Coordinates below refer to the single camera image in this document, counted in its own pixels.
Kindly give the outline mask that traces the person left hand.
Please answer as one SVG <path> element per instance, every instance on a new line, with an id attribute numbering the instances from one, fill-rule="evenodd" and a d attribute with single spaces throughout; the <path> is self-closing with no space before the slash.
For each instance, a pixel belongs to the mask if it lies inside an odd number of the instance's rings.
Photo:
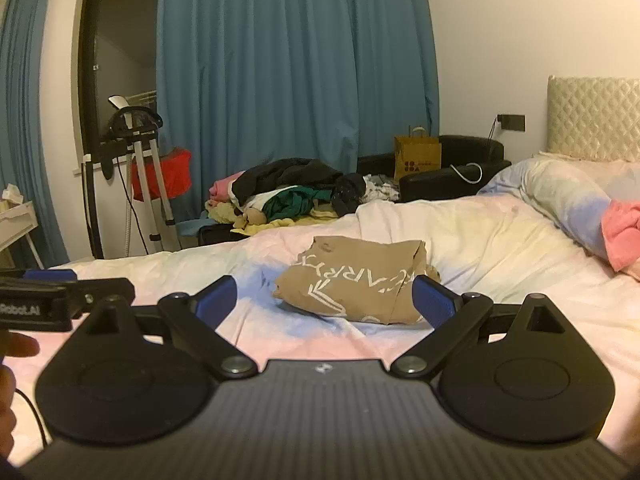
<path id="1" fill-rule="evenodd" d="M 40 345 L 35 338 L 8 330 L 1 331 L 1 357 L 31 358 L 40 351 Z M 13 445 L 13 430 L 16 417 L 12 410 L 12 403 L 16 391 L 16 381 L 12 370 L 1 365 L 0 376 L 0 452 L 2 458 L 8 458 Z"/>

